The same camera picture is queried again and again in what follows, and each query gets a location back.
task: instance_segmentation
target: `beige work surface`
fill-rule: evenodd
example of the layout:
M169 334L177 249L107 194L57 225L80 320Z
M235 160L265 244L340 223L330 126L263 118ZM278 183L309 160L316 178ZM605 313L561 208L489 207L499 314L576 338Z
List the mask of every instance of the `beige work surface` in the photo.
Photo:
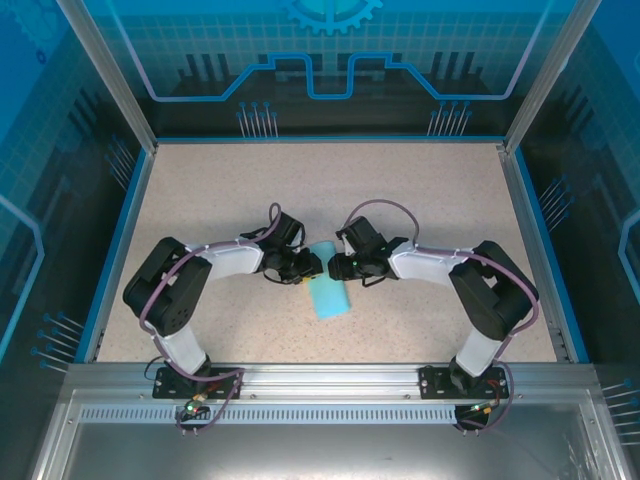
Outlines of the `beige work surface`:
M100 361L157 355L122 302L122 290L158 240L236 238L268 224L273 201L302 221L308 243L335 239L349 212L370 198L406 205L420 243L475 247L497 241L531 275L494 145L432 143L162 145L111 311ZM362 212L389 240L412 224L390 206ZM318 320L305 285L262 275L207 284L191 325L214 362L448 362L471 324L453 290L387 280L347 284L351 310ZM555 361L544 318L519 335L504 359Z

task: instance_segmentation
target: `gear graphic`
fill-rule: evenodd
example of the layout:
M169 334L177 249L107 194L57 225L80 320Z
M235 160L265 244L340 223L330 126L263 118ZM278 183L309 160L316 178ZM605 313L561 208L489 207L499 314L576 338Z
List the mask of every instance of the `gear graphic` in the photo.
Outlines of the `gear graphic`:
M59 19L55 0L0 0L0 14L11 12L20 28L39 49L53 40Z
M382 7L382 0L285 0L289 20L297 20L300 28L311 27L315 35L324 31L333 35L346 34L350 27L360 28L363 19L373 18L373 9Z

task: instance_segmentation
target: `blue printed backdrop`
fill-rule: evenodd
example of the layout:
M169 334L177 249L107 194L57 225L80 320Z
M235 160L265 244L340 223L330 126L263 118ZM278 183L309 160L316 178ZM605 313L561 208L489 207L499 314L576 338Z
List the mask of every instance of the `blue printed backdrop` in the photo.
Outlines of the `blue printed backdrop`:
M256 120L262 113L242 109L251 101L278 110L281 133L460 135L505 133L573 3L91 0L88 7L161 135L273 133L247 122L248 113Z
M640 360L639 20L603 0L523 143L595 361Z
M0 69L0 478L17 480L30 476L140 145L54 0L0 0ZM34 388L16 415L17 392Z

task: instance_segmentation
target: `blue sponge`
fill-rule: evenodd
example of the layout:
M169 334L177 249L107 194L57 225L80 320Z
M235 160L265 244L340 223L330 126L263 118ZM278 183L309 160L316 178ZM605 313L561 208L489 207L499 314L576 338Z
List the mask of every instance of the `blue sponge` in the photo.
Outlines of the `blue sponge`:
M348 312L351 306L347 297L347 289L343 281L332 280L329 277L328 263L336 254L333 242L320 242L309 247L322 261L322 275L318 275L307 282L313 300L313 308L318 318L335 317Z

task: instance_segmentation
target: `metal base plate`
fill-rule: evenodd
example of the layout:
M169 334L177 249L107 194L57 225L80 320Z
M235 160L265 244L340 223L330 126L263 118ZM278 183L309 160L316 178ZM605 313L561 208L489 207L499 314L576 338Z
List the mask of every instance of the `metal base plate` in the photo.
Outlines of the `metal base plate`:
M211 375L221 375L235 370L235 368L216 368ZM220 385L209 392L209 400L224 400L229 395L236 377L230 377L220 381ZM187 380L172 368L162 367L156 372L156 381L153 387L153 398L188 400L203 390L204 383ZM233 399L240 398L241 387L233 394Z
M418 384L420 398L423 400L491 400L496 397L496 391L487 381L496 380L500 384L500 398L509 398L509 388L502 368L489 368L482 376L477 386L469 390L467 395L461 394L451 383L448 367L424 367L418 369Z

